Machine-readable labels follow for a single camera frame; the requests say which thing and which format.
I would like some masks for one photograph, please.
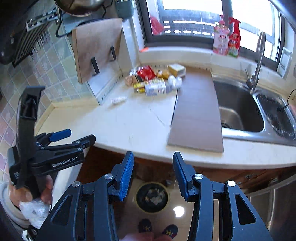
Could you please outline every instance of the window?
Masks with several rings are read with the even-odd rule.
[[[261,31],[266,33],[263,65],[276,71],[284,46],[284,19],[268,0],[138,0],[146,46],[196,46],[212,49],[214,26],[239,21],[240,56],[256,61]]]

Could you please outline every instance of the window pane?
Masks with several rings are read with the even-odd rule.
[[[146,0],[153,35],[213,38],[221,0]]]
[[[256,51],[261,31],[266,33],[264,56],[276,61],[280,45],[280,13],[268,0],[231,0],[233,17],[241,21],[241,46]]]

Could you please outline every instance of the crumpled plastic bag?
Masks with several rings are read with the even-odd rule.
[[[38,198],[31,202],[20,202],[20,210],[35,228],[40,229],[49,214],[49,205]]]
[[[183,81],[182,81],[182,78],[180,77],[176,78],[175,76],[171,75],[168,78],[168,83],[173,87],[173,90],[177,90],[182,86]]]

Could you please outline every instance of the white countertop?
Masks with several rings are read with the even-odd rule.
[[[110,99],[120,96],[126,96],[128,100],[112,105]],[[94,134],[97,147],[118,153],[130,150],[136,157],[162,162],[172,162],[174,152],[180,151],[186,163],[199,167],[269,169],[296,164],[296,147],[284,145],[223,139],[224,153],[168,146],[175,98],[176,91],[155,97],[135,94],[121,81],[101,106],[55,108],[39,133],[69,128],[71,137],[56,144],[71,143]],[[63,188],[56,190],[58,193],[54,196],[62,195],[77,178],[80,167],[81,164],[59,172],[57,180],[63,183]]]

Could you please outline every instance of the human hand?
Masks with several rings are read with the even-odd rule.
[[[52,189],[53,189],[53,180],[50,175],[46,176],[46,187],[44,191],[41,193],[41,200],[46,204],[52,203]],[[11,202],[20,207],[20,202],[30,202],[33,200],[33,196],[28,188],[20,188],[16,189],[14,185],[11,183],[8,185],[8,195]]]

